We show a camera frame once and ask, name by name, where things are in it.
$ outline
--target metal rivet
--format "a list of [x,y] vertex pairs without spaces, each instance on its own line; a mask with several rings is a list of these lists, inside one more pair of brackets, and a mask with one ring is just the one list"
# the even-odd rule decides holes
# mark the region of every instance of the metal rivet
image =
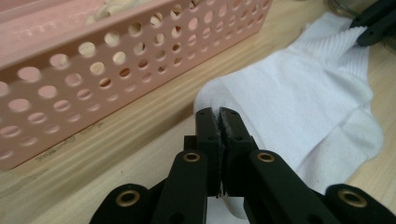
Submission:
[[367,201],[363,197],[349,189],[340,189],[338,191],[338,197],[345,203],[354,207],[362,208],[367,206]]
[[264,162],[273,162],[275,160],[275,157],[269,153],[262,152],[257,154],[257,159]]
[[196,161],[200,160],[201,157],[197,153],[190,152],[190,153],[187,153],[186,155],[184,155],[183,159],[185,161],[189,161],[189,162],[196,162]]
[[128,189],[120,193],[119,196],[117,196],[116,203],[121,207],[128,207],[137,203],[139,199],[139,192],[133,189]]

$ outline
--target wood grain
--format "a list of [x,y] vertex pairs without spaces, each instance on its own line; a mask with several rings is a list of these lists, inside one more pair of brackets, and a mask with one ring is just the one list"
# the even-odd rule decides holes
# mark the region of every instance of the wood grain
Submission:
[[[192,102],[210,79],[285,48],[328,10],[319,0],[275,0],[262,30],[25,164],[0,173],[0,223],[89,223],[115,187],[152,187],[166,177],[183,136],[194,133]],[[371,49],[373,112],[384,149],[348,183],[396,213],[396,56]]]

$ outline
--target black object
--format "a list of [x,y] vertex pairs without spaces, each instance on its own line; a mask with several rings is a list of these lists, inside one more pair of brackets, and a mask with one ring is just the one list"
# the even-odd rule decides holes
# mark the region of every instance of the black object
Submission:
[[206,198],[244,197],[252,224],[395,224],[386,207],[364,191],[340,184],[321,195],[280,156],[259,150],[239,114],[211,108],[196,114],[196,135],[185,136],[167,179],[148,190],[112,190],[91,224],[204,224]]
[[378,0],[366,8],[350,28],[367,26],[357,40],[360,46],[371,46],[384,38],[396,35],[396,1]]

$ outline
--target white fabric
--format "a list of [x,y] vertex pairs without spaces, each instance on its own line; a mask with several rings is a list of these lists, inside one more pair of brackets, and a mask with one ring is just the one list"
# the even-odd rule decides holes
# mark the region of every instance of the white fabric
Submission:
[[383,145],[370,112],[369,49],[356,45],[365,28],[349,24],[324,14],[288,48],[205,84],[194,110],[237,111],[259,148],[279,154],[311,189],[345,182]]

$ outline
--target pink plastic basket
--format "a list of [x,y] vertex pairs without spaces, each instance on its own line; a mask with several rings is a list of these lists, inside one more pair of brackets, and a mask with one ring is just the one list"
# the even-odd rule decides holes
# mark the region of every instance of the pink plastic basket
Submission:
[[101,2],[0,8],[0,169],[258,32],[272,0],[156,0],[84,26]]

